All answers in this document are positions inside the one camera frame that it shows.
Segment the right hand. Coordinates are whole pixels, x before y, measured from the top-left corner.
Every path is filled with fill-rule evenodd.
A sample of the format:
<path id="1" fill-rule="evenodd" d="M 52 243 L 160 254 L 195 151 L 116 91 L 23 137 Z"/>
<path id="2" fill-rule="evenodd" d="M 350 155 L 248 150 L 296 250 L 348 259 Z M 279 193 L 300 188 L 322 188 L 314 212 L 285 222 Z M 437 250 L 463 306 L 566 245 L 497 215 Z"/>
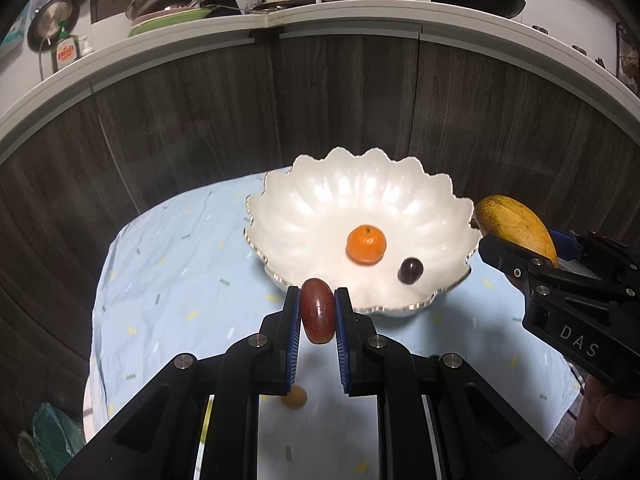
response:
<path id="1" fill-rule="evenodd" d="M 589 375 L 576 419 L 575 437 L 588 448 L 601 444 L 609 434 L 626 437 L 639 427 L 639 402 L 609 393 Z"/>

